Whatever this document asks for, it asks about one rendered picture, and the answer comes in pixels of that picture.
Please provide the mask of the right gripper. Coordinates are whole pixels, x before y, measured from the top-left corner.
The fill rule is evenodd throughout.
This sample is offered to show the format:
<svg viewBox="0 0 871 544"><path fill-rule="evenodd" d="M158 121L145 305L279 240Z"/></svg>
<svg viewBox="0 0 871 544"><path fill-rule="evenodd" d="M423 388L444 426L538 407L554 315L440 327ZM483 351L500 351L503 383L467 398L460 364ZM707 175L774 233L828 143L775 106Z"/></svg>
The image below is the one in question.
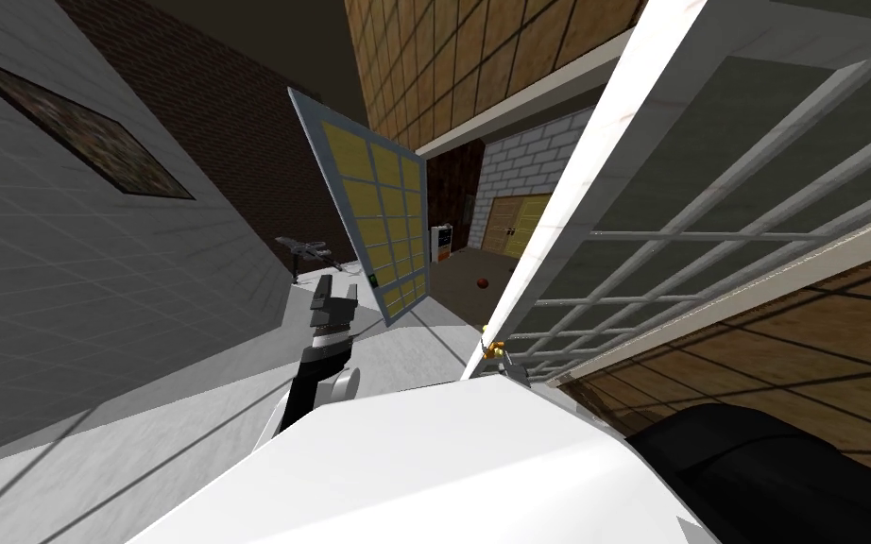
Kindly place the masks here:
<svg viewBox="0 0 871 544"><path fill-rule="evenodd" d="M504 352L503 356L499 359L499 371L512 381L527 388L531 387L526 367L515 364L507 352Z"/></svg>

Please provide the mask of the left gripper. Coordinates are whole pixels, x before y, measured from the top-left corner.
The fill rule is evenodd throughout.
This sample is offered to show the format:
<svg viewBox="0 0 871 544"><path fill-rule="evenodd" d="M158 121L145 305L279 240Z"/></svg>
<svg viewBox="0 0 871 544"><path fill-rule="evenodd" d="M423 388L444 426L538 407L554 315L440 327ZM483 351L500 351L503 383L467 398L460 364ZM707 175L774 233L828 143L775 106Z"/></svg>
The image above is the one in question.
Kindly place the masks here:
<svg viewBox="0 0 871 544"><path fill-rule="evenodd" d="M349 326L358 307L358 285L350 284L346 297L332 297L333 276L322 275L311 304L312 328Z"/></svg>

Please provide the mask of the grey door leaf yellow panes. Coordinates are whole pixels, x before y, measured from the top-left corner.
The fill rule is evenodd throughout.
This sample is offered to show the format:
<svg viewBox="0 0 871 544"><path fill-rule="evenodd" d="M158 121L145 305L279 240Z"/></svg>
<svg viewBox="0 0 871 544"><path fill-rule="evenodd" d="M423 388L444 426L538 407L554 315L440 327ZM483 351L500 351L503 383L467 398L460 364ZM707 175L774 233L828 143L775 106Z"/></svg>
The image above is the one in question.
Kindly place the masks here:
<svg viewBox="0 0 871 544"><path fill-rule="evenodd" d="M429 293L424 160L296 89L287 90L388 325Z"/></svg>

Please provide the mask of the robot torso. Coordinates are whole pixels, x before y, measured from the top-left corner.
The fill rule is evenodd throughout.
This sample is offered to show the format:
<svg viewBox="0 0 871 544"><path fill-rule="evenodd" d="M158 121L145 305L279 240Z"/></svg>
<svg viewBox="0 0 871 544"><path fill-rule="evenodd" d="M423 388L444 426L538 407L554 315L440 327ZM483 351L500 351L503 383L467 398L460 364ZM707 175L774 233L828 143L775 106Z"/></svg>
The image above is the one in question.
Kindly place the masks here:
<svg viewBox="0 0 871 544"><path fill-rule="evenodd" d="M608 424L503 376L317 407L128 544L721 544Z"/></svg>

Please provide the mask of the wooden double door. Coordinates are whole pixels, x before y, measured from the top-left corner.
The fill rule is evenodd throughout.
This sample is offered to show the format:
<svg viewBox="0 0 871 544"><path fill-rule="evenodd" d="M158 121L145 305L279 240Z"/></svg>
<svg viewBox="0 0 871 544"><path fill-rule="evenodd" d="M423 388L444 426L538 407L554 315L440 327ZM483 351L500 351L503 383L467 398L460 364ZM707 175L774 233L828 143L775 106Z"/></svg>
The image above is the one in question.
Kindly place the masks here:
<svg viewBox="0 0 871 544"><path fill-rule="evenodd" d="M551 196L535 194L494 198L480 248L488 253L519 259Z"/></svg>

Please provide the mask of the white glass door leaf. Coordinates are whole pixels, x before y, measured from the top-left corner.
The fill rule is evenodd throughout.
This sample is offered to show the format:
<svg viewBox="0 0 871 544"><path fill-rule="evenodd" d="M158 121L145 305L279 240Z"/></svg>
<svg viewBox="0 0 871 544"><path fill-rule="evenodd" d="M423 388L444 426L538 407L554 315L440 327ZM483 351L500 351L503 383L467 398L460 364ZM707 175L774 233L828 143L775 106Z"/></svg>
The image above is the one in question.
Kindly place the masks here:
<svg viewBox="0 0 871 544"><path fill-rule="evenodd" d="M871 230L871 0L647 0L465 370L555 383Z"/></svg>

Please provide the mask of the dark framed wall picture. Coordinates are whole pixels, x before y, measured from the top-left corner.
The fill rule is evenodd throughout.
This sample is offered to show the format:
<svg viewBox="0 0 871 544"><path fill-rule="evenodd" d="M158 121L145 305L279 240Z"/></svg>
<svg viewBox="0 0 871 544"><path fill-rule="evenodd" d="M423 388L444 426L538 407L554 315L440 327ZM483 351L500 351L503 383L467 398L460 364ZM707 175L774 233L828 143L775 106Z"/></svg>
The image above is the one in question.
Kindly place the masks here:
<svg viewBox="0 0 871 544"><path fill-rule="evenodd" d="M129 196L195 197L121 123L0 67L0 98Z"/></svg>

